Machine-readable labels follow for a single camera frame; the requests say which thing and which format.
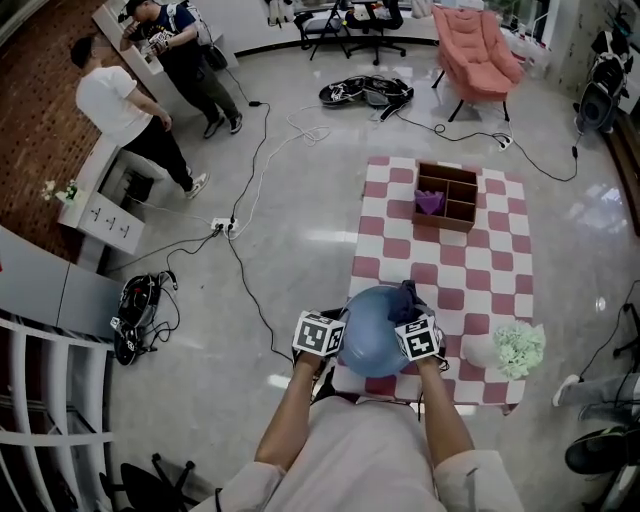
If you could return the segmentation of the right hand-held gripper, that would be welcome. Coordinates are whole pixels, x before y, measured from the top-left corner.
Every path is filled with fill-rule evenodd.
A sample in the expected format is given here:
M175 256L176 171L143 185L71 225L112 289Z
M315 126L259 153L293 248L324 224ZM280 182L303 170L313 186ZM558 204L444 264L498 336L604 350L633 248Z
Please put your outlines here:
M396 338L402 354L410 362L435 357L446 359L446 336L436 322L435 312L426 305L414 308L415 320L398 325Z

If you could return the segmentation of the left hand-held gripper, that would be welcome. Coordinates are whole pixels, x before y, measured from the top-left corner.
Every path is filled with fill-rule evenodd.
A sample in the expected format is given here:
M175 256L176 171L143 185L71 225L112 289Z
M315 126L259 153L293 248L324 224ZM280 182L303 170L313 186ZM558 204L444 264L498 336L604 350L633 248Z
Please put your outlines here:
M342 348L349 311L338 308L327 311L304 310L298 319L292 340L295 355L301 352L320 357L336 355Z

